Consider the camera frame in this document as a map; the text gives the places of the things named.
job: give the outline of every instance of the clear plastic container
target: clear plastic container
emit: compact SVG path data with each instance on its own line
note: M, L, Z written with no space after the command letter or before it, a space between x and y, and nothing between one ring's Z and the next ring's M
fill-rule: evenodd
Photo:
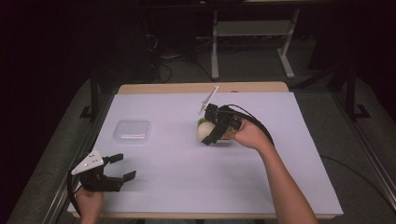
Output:
M143 119L123 119L117 124L113 138L118 144L143 144L149 140L150 123Z

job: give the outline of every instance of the white tabletop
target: white tabletop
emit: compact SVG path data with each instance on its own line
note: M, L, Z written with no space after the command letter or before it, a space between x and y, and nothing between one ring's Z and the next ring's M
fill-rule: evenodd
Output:
M275 217L262 160L235 142L200 143L198 111L208 93L118 94L94 146L102 156L124 154L105 168L136 178L120 192L107 192L104 217L268 218ZM343 214L293 93L218 92L212 103L244 107L274 138L291 175L318 217ZM121 145L113 138L117 123L144 119L149 139Z

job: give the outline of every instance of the dark background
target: dark background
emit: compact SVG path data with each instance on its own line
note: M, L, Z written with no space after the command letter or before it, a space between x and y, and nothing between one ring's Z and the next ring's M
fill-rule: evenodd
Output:
M112 3L125 6L134 1ZM211 35L210 12L168 11L142 24L146 14L78 9L81 6L98 3L85 1L77 6L37 0L0 5L1 222L19 199L70 101L93 73L108 92L122 83L150 83L153 56L147 52L144 30L169 45L185 45L182 49L192 56L194 48L188 46L195 35ZM318 41L312 68L324 69L339 61L354 64L394 119L395 11L390 1L305 7L295 32L295 38L312 35Z

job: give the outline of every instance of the table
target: table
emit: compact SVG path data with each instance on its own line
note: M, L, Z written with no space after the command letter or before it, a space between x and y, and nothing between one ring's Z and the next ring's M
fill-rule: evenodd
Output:
M213 104L240 105L266 125L317 217L341 215L332 184L287 86L281 82L216 85L219 92ZM207 147L197 140L197 112L213 87L213 83L185 83L120 88L94 148L102 156L124 154L123 161L105 168L106 175L122 176L132 170L137 173L120 192L106 193L102 217L276 217L264 166L255 150L235 142ZM125 119L150 122L146 143L124 145L114 141L116 125ZM68 211L77 215L73 207Z

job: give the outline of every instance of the gray carpet floor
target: gray carpet floor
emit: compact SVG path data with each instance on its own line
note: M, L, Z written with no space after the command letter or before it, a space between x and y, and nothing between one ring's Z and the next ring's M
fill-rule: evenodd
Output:
M288 52L296 75L292 80L286 78L277 58L276 48L279 43L276 41L264 40L260 46L233 46L233 52L220 50L219 81L284 81L288 85L300 83L318 72L306 70L314 46L315 41L312 39L292 41ZM181 58L164 64L172 69L169 82L211 82L208 77L208 49L198 53L196 63ZM170 75L165 68L160 69L160 73L163 78ZM357 171L382 192L352 126L361 128L389 176L396 180L396 124L378 103L370 87L360 80L357 81L356 103L364 105L371 118L352 122L342 108L345 92L331 93L326 90L329 78L325 77L304 90L295 91L318 152L328 157L322 157L323 164L344 210L342 216L321 220L320 223L396 223L395 214L379 193L361 176L344 166ZM64 181L67 169L78 157L78 150L92 143L111 99L112 95L100 94L101 109L96 122L81 119L81 111L90 105L90 82L87 81L81 87L65 112L8 223L79 223L79 219L73 218L65 209L58 214L50 208L62 201L57 197L63 189L60 184ZM100 223L127 224L135 223L135 220L104 218ZM276 220L265 220L265 223L276 223Z

